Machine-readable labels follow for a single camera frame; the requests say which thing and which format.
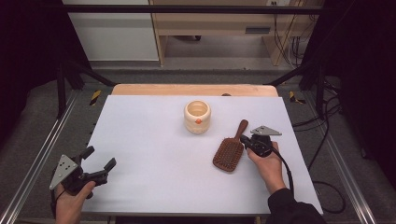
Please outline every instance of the hand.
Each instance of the hand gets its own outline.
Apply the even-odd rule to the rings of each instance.
[[[76,195],[70,195],[64,192],[64,186],[60,184],[56,189],[56,195],[59,196],[56,203],[56,224],[77,224],[81,218],[82,205],[87,196],[95,187],[95,182],[87,183],[84,188]]]
[[[277,142],[273,142],[273,147],[279,151]],[[256,164],[270,194],[286,187],[282,177],[282,160],[274,152],[263,158],[248,148],[247,155]]]

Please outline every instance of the hairbrush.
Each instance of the hairbrush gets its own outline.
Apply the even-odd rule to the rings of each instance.
[[[241,159],[244,151],[244,146],[240,142],[242,132],[248,126],[248,121],[245,119],[241,120],[238,130],[234,138],[224,138],[213,158],[213,164],[223,171],[232,172],[236,165]]]

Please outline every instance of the wall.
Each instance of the wall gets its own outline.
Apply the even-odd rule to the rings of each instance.
[[[147,0],[63,0],[64,4],[148,5]],[[69,13],[90,61],[158,61],[149,14]]]

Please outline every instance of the candle jar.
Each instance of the candle jar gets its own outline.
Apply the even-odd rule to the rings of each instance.
[[[192,133],[204,133],[210,126],[211,109],[204,101],[192,101],[184,107],[184,125]]]

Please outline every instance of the white tabletop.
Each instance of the white tabletop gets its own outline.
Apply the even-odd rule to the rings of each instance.
[[[212,108],[206,133],[183,126],[184,106],[204,100]],[[269,214],[267,191],[246,151],[235,171],[227,173],[212,159],[239,122],[244,135],[261,125],[282,133],[272,136],[287,161],[297,201],[318,197],[280,97],[110,95],[92,134],[95,151],[82,162],[84,172],[102,170],[113,157],[117,165],[108,183],[95,188],[83,212],[123,216],[257,216]],[[288,178],[284,170],[284,179]]]

